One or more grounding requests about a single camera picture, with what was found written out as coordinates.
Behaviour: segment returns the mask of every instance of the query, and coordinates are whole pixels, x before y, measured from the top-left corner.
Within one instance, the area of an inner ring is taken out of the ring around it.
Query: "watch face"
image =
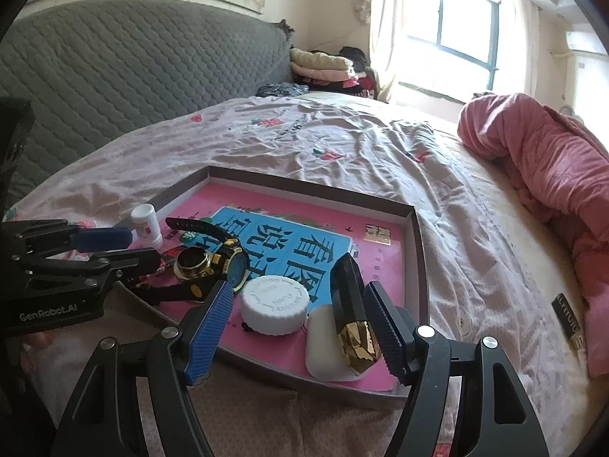
[[[226,281],[234,289],[238,287],[247,272],[247,260],[243,253],[237,253],[230,260],[228,270],[226,272]]]

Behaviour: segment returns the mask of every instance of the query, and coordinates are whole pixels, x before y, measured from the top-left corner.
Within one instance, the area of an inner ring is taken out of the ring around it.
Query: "black watch strap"
[[[167,223],[167,226],[172,230],[184,230],[184,232],[202,233],[209,235],[220,242],[233,238],[233,236],[223,228],[202,220],[167,217],[165,218],[165,223]]]
[[[194,280],[183,281],[167,287],[154,287],[148,283],[142,283],[130,288],[136,296],[151,306],[157,306],[159,302],[173,302],[178,300],[204,301],[209,291],[218,280],[224,280],[223,275],[208,275]]]

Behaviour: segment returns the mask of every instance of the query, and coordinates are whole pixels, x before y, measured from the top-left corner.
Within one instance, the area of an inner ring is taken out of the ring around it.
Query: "screw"
[[[161,332],[161,335],[164,338],[175,338],[178,336],[179,332],[180,332],[180,330],[177,329],[175,326],[168,326],[167,328],[163,329],[163,331]]]
[[[484,345],[486,345],[488,348],[497,348],[498,346],[498,341],[495,340],[493,337],[484,337],[482,339],[482,343]]]
[[[421,325],[416,329],[416,332],[424,338],[431,338],[435,335],[435,330],[431,326]]]
[[[108,337],[108,338],[104,338],[104,340],[102,340],[101,342],[99,342],[99,346],[103,349],[103,350],[109,350],[112,347],[114,347],[116,344],[116,340],[114,340],[114,338],[112,337]]]

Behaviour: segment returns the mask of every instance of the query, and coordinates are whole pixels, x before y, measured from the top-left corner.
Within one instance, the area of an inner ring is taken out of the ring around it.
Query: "pink bedsheet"
[[[609,373],[609,155],[580,123],[525,94],[483,96],[461,112],[465,146],[505,169],[522,204],[571,249],[589,308],[588,371]]]

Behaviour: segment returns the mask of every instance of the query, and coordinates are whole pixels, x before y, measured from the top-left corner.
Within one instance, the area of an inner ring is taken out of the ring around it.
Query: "pile of clothes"
[[[290,50],[294,81],[313,91],[376,98],[376,79],[363,51],[343,47],[338,55],[321,51]]]

